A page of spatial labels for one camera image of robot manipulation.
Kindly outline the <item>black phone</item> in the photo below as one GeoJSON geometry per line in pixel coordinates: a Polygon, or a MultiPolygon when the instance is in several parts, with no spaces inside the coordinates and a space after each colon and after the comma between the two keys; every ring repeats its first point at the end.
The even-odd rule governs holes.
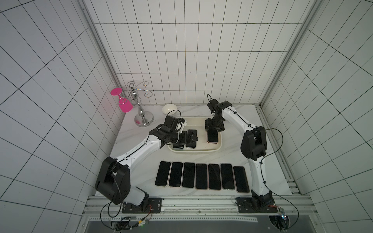
{"type": "Polygon", "coordinates": [[[183,163],[172,162],[168,185],[170,187],[180,187],[182,181],[183,163]]]}
{"type": "Polygon", "coordinates": [[[156,186],[166,186],[169,179],[171,162],[161,161],[155,179],[156,186]]]}
{"type": "Polygon", "coordinates": [[[194,188],[195,185],[195,164],[184,163],[182,187],[194,188]]]}
{"type": "Polygon", "coordinates": [[[221,171],[221,184],[223,189],[227,190],[234,190],[235,183],[234,183],[234,175],[233,175],[233,167],[231,164],[222,163],[220,165],[221,171]]]}
{"type": "Polygon", "coordinates": [[[221,190],[220,166],[218,164],[208,165],[208,187],[211,190],[221,190]]]}
{"type": "Polygon", "coordinates": [[[236,190],[239,193],[249,193],[250,188],[248,185],[247,175],[244,167],[233,167],[234,178],[236,182],[236,190]]]}

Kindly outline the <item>phone with pink case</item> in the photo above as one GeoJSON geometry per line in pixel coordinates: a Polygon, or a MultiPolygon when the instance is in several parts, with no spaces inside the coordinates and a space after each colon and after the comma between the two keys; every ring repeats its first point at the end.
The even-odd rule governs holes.
{"type": "Polygon", "coordinates": [[[195,187],[196,189],[207,190],[208,188],[207,164],[196,165],[195,187]]]}

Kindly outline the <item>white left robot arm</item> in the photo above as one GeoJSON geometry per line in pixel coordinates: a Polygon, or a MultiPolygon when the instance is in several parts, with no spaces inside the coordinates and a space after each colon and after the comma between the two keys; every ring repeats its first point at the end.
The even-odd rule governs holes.
{"type": "Polygon", "coordinates": [[[102,162],[95,189],[113,204],[123,202],[140,206],[147,193],[131,185],[131,173],[152,153],[165,145],[185,145],[198,141],[195,133],[189,135],[184,127],[187,121],[183,118],[166,116],[164,123],[150,130],[148,136],[125,154],[102,162]]]}

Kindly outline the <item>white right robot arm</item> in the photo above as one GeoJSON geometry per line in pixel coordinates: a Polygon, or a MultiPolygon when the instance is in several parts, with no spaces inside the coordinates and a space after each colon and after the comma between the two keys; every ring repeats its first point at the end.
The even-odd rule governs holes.
{"type": "Polygon", "coordinates": [[[256,208],[264,207],[273,200],[267,187],[263,165],[267,150],[266,129],[253,125],[241,116],[228,101],[219,103],[216,99],[208,102],[213,117],[205,122],[206,130],[224,131],[224,122],[228,121],[242,135],[241,153],[248,159],[252,178],[252,198],[256,208]]]}

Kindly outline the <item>left stack top phone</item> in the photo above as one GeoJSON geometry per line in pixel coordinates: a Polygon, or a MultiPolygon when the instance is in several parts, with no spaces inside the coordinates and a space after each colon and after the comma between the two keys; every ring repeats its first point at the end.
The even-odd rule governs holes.
{"type": "Polygon", "coordinates": [[[184,149],[184,144],[173,144],[172,148],[174,150],[183,150],[184,149]]]}

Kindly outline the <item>white plastic storage box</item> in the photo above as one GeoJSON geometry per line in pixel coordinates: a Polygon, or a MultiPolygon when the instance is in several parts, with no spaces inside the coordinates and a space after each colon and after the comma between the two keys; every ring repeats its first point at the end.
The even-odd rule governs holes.
{"type": "Polygon", "coordinates": [[[207,153],[207,152],[216,152],[222,146],[221,133],[218,133],[218,143],[209,143],[207,140],[207,131],[205,130],[205,120],[206,116],[188,116],[184,117],[187,125],[184,127],[184,130],[197,130],[198,141],[196,142],[196,148],[188,148],[184,146],[182,149],[174,149],[171,145],[168,148],[176,153],[207,153]]]}

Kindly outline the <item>white ceramic bowl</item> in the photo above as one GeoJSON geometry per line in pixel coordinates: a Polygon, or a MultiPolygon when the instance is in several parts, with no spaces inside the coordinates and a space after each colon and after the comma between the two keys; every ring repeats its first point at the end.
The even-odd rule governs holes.
{"type": "Polygon", "coordinates": [[[174,104],[166,104],[162,107],[162,112],[167,115],[167,114],[173,114],[175,110],[177,110],[177,106],[174,104]]]}

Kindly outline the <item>chrome wine glass rack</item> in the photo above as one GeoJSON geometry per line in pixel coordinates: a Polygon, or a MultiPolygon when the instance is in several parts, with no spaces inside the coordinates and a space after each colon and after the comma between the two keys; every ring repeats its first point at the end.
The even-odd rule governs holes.
{"type": "Polygon", "coordinates": [[[135,115],[135,124],[139,127],[147,127],[153,122],[153,114],[149,111],[145,111],[142,107],[142,99],[139,92],[144,92],[145,98],[153,96],[153,92],[147,89],[149,85],[148,81],[141,81],[136,83],[135,81],[129,81],[127,83],[128,90],[124,91],[124,96],[131,102],[133,106],[138,108],[138,113],[135,115]]]}

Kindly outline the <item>pink plastic wine glass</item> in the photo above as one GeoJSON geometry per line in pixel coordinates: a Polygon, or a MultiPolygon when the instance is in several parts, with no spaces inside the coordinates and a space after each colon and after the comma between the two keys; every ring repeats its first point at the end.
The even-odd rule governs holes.
{"type": "Polygon", "coordinates": [[[133,109],[131,102],[124,96],[124,91],[122,88],[114,88],[111,90],[110,94],[112,96],[118,96],[118,106],[122,112],[128,113],[133,109]]]}

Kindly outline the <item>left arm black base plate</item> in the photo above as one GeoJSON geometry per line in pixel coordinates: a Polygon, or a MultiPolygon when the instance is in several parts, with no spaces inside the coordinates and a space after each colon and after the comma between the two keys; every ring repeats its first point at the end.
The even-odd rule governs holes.
{"type": "Polygon", "coordinates": [[[146,196],[143,202],[138,206],[131,203],[125,203],[121,212],[123,214],[158,214],[161,212],[161,207],[162,198],[149,198],[146,196]]]}

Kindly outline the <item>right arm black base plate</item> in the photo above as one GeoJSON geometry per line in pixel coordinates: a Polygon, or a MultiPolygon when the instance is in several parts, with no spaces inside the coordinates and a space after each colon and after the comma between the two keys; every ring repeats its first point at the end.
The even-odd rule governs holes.
{"type": "Polygon", "coordinates": [[[264,214],[272,214],[278,213],[278,209],[275,207],[255,207],[253,203],[253,198],[246,198],[246,197],[237,197],[235,198],[235,204],[238,208],[239,213],[244,214],[253,214],[253,213],[264,213],[264,214]]]}

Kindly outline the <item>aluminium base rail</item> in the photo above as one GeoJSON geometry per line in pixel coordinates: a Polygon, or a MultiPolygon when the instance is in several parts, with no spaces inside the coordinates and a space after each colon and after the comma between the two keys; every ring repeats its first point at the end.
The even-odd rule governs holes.
{"type": "Polygon", "coordinates": [[[240,220],[256,221],[256,216],[289,216],[294,222],[302,215],[316,214],[316,208],[308,196],[274,196],[274,201],[266,206],[275,207],[278,213],[239,213],[235,198],[246,196],[166,196],[162,198],[161,212],[158,214],[123,214],[125,203],[114,205],[102,197],[90,197],[83,210],[83,216],[90,220],[121,220],[129,217],[138,221],[149,220],[240,220]]]}

